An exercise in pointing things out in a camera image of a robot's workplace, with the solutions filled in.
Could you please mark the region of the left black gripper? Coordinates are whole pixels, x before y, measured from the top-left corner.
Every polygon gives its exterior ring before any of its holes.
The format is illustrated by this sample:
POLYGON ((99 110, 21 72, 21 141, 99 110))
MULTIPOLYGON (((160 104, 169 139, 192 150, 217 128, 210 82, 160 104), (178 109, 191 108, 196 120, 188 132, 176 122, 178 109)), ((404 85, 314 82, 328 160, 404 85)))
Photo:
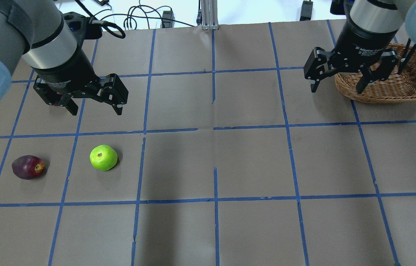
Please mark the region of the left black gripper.
POLYGON ((99 78, 88 57, 81 48, 61 66, 50 69, 36 69, 38 74, 33 85, 34 91, 48 105, 66 108, 76 116, 79 111, 73 97, 95 96, 100 103, 110 105, 117 116, 121 116, 127 104, 128 89, 117 74, 99 78))

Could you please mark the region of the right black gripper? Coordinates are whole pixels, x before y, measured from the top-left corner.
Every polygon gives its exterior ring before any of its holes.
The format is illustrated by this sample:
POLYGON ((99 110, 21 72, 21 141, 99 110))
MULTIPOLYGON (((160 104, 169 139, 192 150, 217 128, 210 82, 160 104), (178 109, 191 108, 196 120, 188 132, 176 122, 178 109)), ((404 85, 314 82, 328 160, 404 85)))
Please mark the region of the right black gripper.
POLYGON ((391 40, 392 32, 370 32, 354 22, 346 22, 334 49, 326 51, 314 47, 305 63, 304 78, 311 82, 311 92, 316 92, 323 79, 338 72, 360 70, 362 77, 355 87, 358 94, 362 94, 366 86, 375 81, 387 80, 399 61, 396 50, 387 48, 391 40), (376 62, 378 66, 372 69, 370 66, 376 62))

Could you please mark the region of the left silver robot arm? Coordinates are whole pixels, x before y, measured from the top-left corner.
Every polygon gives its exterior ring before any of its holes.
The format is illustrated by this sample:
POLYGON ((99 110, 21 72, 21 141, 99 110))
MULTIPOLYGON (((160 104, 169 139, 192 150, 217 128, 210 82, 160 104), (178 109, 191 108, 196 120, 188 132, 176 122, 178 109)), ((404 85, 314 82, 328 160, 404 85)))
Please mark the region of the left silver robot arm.
POLYGON ((34 90, 50 106, 78 114, 76 98, 110 105, 121 115, 128 90, 117 74, 96 75, 82 50, 103 29, 120 39, 123 30, 91 13, 61 13, 51 0, 0 0, 0 101, 21 59, 36 72, 34 90), (110 31, 117 29, 119 34, 110 31))

